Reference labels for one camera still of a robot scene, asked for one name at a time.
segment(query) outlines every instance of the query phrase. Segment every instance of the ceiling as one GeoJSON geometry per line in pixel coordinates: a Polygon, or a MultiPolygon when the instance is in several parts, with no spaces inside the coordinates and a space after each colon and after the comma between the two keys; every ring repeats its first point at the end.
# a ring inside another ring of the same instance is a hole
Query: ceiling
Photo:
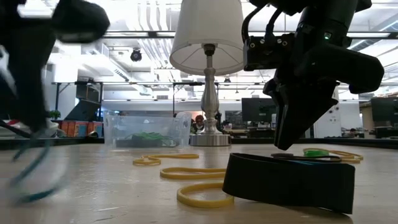
{"type": "MultiPolygon", "coordinates": [[[[90,0],[102,6],[111,21],[109,31],[140,31],[162,30],[175,31],[182,0],[90,0]]],[[[30,15],[50,14],[56,6],[56,0],[28,0],[22,10],[30,15]]],[[[246,0],[242,0],[243,14],[248,15],[254,10],[254,6],[246,0]]],[[[267,21],[275,11],[273,7],[264,8],[256,15],[249,26],[251,31],[264,30],[267,21]]],[[[281,15],[275,23],[275,32],[293,31],[296,29],[300,14],[292,17],[281,15]]],[[[380,32],[398,31],[398,0],[373,0],[372,8],[356,13],[349,29],[350,32],[380,32]]],[[[91,76],[97,81],[120,82],[120,76],[115,74],[119,69],[123,74],[137,82],[187,82],[203,81],[201,76],[189,75],[172,70],[169,63],[169,55],[173,39],[103,39],[96,43],[95,49],[99,54],[105,54],[110,59],[109,63],[98,63],[97,59],[82,57],[81,61],[88,69],[79,71],[81,76],[91,76]],[[140,48],[142,60],[133,62],[130,55],[134,48],[140,48]]],[[[352,50],[360,51],[378,57],[386,67],[385,82],[398,82],[398,40],[355,40],[352,50]]],[[[274,75],[273,70],[255,72],[238,72],[228,75],[232,82],[266,82],[274,75]]],[[[217,77],[216,81],[223,82],[225,77],[217,77]]],[[[112,91],[134,91],[135,88],[125,86],[106,87],[112,91]]],[[[199,86],[195,88],[196,97],[201,96],[199,86]]],[[[251,93],[251,90],[240,92],[251,93]]]]}

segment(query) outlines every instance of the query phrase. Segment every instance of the table lamp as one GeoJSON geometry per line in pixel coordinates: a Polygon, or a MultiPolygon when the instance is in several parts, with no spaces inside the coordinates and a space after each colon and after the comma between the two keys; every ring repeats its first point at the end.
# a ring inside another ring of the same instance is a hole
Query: table lamp
{"type": "Polygon", "coordinates": [[[204,129],[191,135],[192,146],[229,146],[229,135],[216,128],[220,105],[215,76],[243,69],[240,0],[183,0],[170,63],[185,73],[205,76],[201,109],[204,129]]]}

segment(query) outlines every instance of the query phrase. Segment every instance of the desk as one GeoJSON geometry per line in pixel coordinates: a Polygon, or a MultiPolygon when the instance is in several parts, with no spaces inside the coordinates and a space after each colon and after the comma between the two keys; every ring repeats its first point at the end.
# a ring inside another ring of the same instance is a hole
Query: desk
{"type": "MultiPolygon", "coordinates": [[[[302,154],[305,147],[322,147],[362,154],[356,166],[353,215],[345,216],[318,208],[279,207],[236,198],[230,207],[202,209],[185,206],[176,199],[177,189],[197,183],[159,177],[165,167],[226,167],[230,152],[269,155],[278,151],[271,145],[233,145],[231,147],[196,147],[183,151],[112,150],[101,144],[79,145],[80,161],[72,171],[73,182],[57,195],[30,205],[0,205],[4,224],[256,224],[256,223],[397,223],[398,151],[336,145],[304,145],[289,152],[302,154]],[[155,153],[197,153],[199,159],[163,159],[160,166],[132,166],[132,158],[155,153]]],[[[67,159],[76,146],[54,147],[67,159]]],[[[10,166],[14,152],[0,152],[0,184],[4,184],[21,166],[10,166]]],[[[202,192],[196,197],[221,197],[223,193],[202,192]]]]}

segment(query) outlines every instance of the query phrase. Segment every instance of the black band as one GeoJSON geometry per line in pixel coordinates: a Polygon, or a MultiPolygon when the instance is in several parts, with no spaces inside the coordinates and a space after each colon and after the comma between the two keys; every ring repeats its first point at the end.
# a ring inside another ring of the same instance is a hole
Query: black band
{"type": "Polygon", "coordinates": [[[223,191],[282,206],[320,207],[351,214],[355,168],[231,153],[223,191]]]}

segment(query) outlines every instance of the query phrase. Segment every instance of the silver lamp stand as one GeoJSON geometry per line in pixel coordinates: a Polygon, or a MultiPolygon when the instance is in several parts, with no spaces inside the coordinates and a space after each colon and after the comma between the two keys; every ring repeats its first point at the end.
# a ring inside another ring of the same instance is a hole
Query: silver lamp stand
{"type": "Polygon", "coordinates": [[[214,44],[203,45],[207,56],[207,68],[205,69],[205,92],[201,98],[201,110],[205,112],[206,120],[204,128],[198,134],[192,134],[191,146],[229,146],[230,135],[223,134],[217,130],[217,120],[215,116],[218,112],[220,103],[214,84],[216,70],[213,68],[213,55],[216,50],[214,44]]]}

